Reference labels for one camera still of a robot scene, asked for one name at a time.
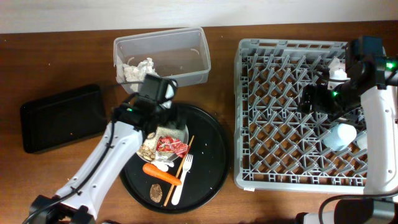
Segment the pink bowl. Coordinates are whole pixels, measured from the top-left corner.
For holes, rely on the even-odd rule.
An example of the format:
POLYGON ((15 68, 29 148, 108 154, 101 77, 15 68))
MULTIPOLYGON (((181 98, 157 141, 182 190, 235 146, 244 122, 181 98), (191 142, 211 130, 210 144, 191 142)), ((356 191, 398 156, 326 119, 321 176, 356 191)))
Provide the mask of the pink bowl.
POLYGON ((334 57, 330 62, 329 66, 329 79, 336 82, 339 81, 347 81, 349 80, 347 73, 345 72, 345 63, 341 62, 340 59, 334 57))

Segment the red snack wrapper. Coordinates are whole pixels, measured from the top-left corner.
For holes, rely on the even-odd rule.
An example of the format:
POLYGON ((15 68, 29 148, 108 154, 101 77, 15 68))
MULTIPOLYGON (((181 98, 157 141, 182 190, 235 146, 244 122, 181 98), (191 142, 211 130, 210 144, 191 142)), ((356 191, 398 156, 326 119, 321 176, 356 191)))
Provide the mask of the red snack wrapper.
POLYGON ((178 157, 184 157, 190 146, 181 142, 179 139, 172 138, 171 136, 160 137, 157 142, 157 152, 168 152, 178 155, 178 157))

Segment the small white tissue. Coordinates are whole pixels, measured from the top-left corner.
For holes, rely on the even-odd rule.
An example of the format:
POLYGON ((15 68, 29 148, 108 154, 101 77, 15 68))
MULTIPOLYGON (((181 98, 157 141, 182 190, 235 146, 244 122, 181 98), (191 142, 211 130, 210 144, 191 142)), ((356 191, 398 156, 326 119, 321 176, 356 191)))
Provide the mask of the small white tissue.
POLYGON ((161 155, 159 152, 155 153, 155 159, 151 162, 156 168, 163 172, 167 172, 170 167, 174 167, 174 163, 169 160, 168 156, 161 155))

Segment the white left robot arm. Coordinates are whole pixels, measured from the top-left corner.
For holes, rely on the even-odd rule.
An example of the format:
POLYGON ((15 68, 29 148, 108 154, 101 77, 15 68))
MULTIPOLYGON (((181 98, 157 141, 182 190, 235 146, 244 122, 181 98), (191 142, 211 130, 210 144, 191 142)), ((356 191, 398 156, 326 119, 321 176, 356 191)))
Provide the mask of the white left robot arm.
POLYGON ((159 126, 184 129, 185 120, 172 104, 178 83, 146 75, 137 92, 113 109, 98 145, 78 172, 52 198, 39 195, 25 223, 95 223, 110 187, 148 134, 159 126))

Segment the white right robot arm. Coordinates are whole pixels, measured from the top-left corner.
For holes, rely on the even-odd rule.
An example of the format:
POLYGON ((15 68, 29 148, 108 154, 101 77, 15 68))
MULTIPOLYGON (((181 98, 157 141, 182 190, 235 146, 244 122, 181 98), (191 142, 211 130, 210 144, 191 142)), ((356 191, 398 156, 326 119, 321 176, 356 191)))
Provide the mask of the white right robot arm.
POLYGON ((333 120, 362 107, 368 171, 362 195, 326 199, 318 213, 299 213, 296 223, 397 223, 397 57, 384 53, 380 37, 362 36, 346 46, 347 81, 330 90, 303 88, 298 111, 333 120))

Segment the clear plastic waste bin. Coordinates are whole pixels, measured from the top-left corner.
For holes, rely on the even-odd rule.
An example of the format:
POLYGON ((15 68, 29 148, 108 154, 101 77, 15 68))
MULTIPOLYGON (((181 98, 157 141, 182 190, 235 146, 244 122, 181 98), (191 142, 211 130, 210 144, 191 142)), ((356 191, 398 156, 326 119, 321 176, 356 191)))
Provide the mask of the clear plastic waste bin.
POLYGON ((211 70, 210 51, 201 27, 173 29, 118 37, 114 40, 113 59, 116 81, 128 92, 139 89, 128 83, 123 64, 136 66, 151 58, 160 77, 177 81, 178 86, 205 83, 211 70))

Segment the grey dishwasher rack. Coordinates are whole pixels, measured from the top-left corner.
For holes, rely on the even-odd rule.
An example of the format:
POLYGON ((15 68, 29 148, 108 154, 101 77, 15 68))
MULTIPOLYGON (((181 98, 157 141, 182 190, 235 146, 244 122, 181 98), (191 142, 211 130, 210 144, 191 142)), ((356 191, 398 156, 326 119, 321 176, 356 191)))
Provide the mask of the grey dishwasher rack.
POLYGON ((356 145, 366 133, 362 107, 336 120, 298 111, 303 87, 329 79, 334 57, 345 63, 349 42, 243 39, 235 56, 234 181, 242 189, 363 194, 368 149, 356 145), (356 128, 354 141, 332 151, 322 140, 338 124, 356 128))

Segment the grey bowl with food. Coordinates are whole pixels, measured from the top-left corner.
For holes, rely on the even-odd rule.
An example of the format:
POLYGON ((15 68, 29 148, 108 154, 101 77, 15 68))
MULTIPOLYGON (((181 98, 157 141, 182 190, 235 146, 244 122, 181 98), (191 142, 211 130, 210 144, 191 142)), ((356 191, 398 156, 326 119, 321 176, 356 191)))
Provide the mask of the grey bowl with food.
POLYGON ((181 140, 181 142, 187 144, 189 140, 188 128, 185 126, 183 130, 180 130, 158 127, 155 132, 149 134, 148 138, 144 141, 136 154, 144 161, 152 162, 155 159, 158 140, 167 136, 181 140))

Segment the orange carrot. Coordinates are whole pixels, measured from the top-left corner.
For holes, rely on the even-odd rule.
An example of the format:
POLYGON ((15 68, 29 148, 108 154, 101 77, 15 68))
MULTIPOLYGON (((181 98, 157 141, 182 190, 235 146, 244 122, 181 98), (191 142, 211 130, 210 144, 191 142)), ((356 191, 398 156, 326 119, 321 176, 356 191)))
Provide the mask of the orange carrot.
POLYGON ((168 172, 163 172, 161 170, 159 170, 158 168, 156 168, 155 165, 151 164, 151 163, 146 163, 143 165, 142 170, 145 174, 158 178, 160 180, 163 180, 165 182, 168 182, 172 185, 180 185, 181 181, 180 179, 176 178, 175 176, 169 174, 168 172))

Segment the white plastic fork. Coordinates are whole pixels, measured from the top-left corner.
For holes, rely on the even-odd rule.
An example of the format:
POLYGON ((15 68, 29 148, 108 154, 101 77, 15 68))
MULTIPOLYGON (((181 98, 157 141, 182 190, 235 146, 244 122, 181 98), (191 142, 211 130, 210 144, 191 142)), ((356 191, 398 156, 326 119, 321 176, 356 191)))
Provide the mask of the white plastic fork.
POLYGON ((183 166, 182 166, 182 174, 181 174, 181 177, 180 177, 181 184, 178 185, 176 187, 176 189, 175 189, 175 192, 174 192, 174 194, 172 196, 172 199, 171 199, 172 205, 178 205, 178 203, 180 201, 180 198, 181 198, 181 195, 182 195, 183 186, 184 186, 184 182, 185 182, 185 178, 186 178, 187 172, 192 167, 192 163, 193 163, 193 155, 192 154, 187 154, 186 157, 185 157, 185 161, 183 163, 183 166))

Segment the white cup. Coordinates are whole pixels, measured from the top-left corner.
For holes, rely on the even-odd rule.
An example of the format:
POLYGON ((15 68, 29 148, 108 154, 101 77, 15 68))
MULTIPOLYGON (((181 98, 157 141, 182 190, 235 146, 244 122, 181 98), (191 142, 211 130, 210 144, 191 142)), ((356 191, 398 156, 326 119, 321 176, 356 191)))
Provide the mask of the white cup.
POLYGON ((322 143, 332 151, 342 151, 351 144, 357 136, 356 128, 350 124, 338 124, 322 140, 322 143))
POLYGON ((368 142, 367 142, 367 134, 366 133, 362 133, 359 134, 356 138, 356 145, 361 149, 367 149, 368 148, 368 142))

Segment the brown nut shell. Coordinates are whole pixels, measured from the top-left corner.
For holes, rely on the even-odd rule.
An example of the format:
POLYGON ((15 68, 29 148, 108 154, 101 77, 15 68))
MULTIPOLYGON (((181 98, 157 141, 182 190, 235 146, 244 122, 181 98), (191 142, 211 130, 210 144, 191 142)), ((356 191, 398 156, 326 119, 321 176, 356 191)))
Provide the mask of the brown nut shell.
POLYGON ((162 200, 163 192, 159 184, 153 184, 150 188, 150 199, 155 203, 160 203, 162 200))

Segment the round black tray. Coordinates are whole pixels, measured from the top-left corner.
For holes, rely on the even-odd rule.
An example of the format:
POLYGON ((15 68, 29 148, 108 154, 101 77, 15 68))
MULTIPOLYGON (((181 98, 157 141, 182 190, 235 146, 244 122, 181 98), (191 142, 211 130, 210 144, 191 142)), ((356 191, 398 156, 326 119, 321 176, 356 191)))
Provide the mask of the round black tray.
POLYGON ((178 107, 187 116, 189 137, 193 138, 189 150, 193 164, 186 175, 178 205, 164 205, 171 185, 145 174, 142 170, 144 160, 137 154, 120 173, 128 193, 142 206, 159 213, 178 214, 201 207, 220 191, 229 172, 230 145, 219 121, 197 106, 179 103, 178 107), (161 186, 163 196, 160 203, 150 199, 153 184, 161 186))

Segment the black rectangular bin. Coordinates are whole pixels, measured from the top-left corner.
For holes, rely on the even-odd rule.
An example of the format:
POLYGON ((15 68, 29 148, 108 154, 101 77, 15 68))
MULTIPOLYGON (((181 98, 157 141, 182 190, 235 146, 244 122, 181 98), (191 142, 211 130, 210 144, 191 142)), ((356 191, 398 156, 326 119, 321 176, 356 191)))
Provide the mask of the black rectangular bin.
POLYGON ((101 88, 82 86, 20 107, 22 144, 39 154, 102 133, 107 126, 101 88))

